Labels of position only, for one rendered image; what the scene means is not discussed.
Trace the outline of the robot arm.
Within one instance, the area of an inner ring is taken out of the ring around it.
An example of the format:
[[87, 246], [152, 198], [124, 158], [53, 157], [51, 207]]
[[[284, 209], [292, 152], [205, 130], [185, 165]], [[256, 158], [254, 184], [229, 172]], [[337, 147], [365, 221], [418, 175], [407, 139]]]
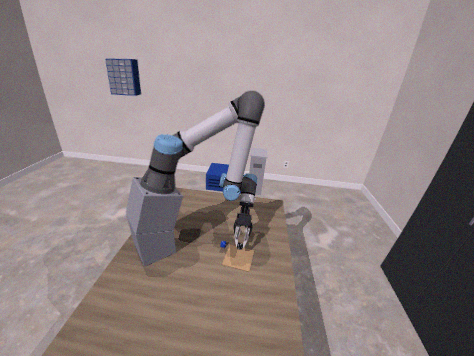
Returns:
[[228, 172], [221, 174], [219, 186], [223, 187], [225, 199], [235, 201], [241, 191], [240, 202], [254, 204], [257, 176], [244, 174], [244, 171], [255, 129], [259, 126], [264, 110], [263, 102], [260, 93], [247, 91], [229, 102], [227, 108], [187, 131], [158, 135], [154, 141], [149, 167], [141, 179], [141, 186], [158, 194], [174, 192], [178, 160], [192, 152], [196, 145], [238, 123]]

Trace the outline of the tan flat mat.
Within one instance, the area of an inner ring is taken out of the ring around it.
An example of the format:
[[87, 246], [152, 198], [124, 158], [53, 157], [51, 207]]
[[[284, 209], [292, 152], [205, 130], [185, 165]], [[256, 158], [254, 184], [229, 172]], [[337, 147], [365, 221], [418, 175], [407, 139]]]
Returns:
[[242, 248], [237, 249], [234, 245], [229, 245], [222, 265], [243, 270], [250, 271], [254, 250]]

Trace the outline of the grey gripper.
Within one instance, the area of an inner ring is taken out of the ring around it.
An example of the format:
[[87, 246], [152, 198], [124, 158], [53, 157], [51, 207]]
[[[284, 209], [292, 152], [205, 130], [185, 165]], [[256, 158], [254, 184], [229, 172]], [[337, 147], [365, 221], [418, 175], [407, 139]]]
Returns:
[[[242, 248], [243, 248], [245, 246], [251, 232], [252, 232], [252, 222], [251, 222], [251, 220], [252, 220], [251, 216], [252, 215], [248, 215], [248, 213], [249, 213], [249, 204], [252, 205], [250, 207], [253, 207], [253, 204], [252, 203], [245, 203], [245, 202], [243, 204], [242, 203], [243, 202], [240, 202], [240, 204], [239, 204], [239, 205], [242, 206], [241, 213], [237, 213], [237, 218], [236, 218], [235, 223], [234, 223], [234, 236], [235, 236], [235, 243], [236, 243], [236, 247], [237, 247], [240, 227], [241, 227], [241, 225], [244, 225], [246, 227], [244, 242], [243, 242], [243, 246], [242, 246]], [[245, 206], [246, 206], [246, 210], [245, 210]], [[237, 231], [238, 231], [238, 235], [237, 235]], [[247, 236], [246, 236], [246, 234], [247, 234]], [[245, 240], [245, 238], [246, 238], [246, 240]]]

